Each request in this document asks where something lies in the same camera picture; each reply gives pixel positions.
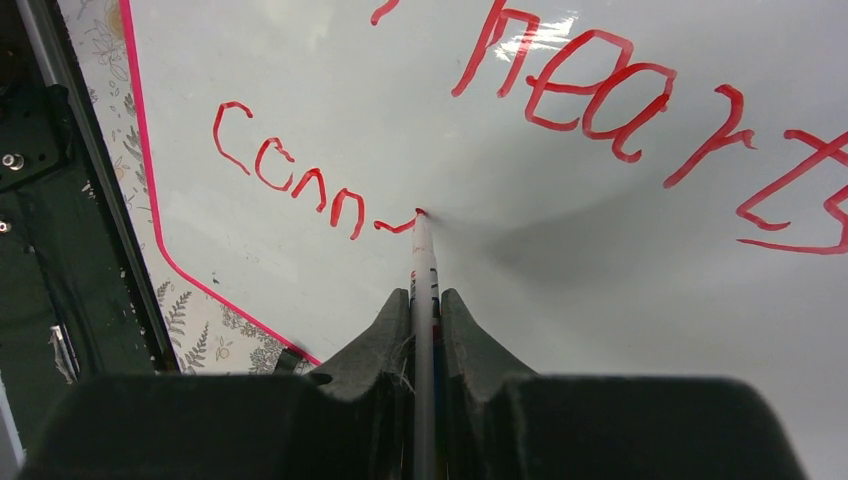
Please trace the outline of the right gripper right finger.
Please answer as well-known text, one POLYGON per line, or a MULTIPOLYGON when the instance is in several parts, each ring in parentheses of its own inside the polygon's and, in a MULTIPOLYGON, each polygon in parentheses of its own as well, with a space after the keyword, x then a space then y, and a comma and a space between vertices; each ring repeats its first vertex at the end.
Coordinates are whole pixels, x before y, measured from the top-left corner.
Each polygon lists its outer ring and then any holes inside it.
POLYGON ((452 479, 801 479, 766 400, 721 377, 542 375, 441 299, 452 479))

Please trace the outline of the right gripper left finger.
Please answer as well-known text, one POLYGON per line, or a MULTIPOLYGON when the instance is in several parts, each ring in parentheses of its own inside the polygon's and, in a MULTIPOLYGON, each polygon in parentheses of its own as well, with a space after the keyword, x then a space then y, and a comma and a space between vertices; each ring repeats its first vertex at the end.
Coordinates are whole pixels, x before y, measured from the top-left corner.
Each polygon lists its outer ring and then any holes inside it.
POLYGON ((400 479, 409 296, 304 375, 100 376, 75 386, 23 479, 400 479))

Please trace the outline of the red whiteboard marker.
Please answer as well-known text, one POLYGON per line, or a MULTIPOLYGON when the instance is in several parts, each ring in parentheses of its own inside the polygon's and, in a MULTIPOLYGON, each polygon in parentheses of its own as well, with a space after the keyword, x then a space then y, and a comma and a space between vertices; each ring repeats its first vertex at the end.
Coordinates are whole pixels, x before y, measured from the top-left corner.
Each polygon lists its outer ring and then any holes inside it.
POLYGON ((434 326, 438 309, 438 271, 427 213, 415 210, 412 232, 410 314, 415 339, 413 477, 437 479, 436 361, 434 326))

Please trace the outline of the pink-framed whiteboard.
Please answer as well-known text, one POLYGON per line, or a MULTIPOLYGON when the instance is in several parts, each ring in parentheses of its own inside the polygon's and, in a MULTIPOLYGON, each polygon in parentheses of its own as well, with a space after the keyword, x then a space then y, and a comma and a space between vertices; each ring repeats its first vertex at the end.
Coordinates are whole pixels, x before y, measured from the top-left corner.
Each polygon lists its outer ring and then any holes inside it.
POLYGON ((327 360, 439 284, 540 372, 755 386, 847 475, 843 1, 124 1, 158 248, 327 360))

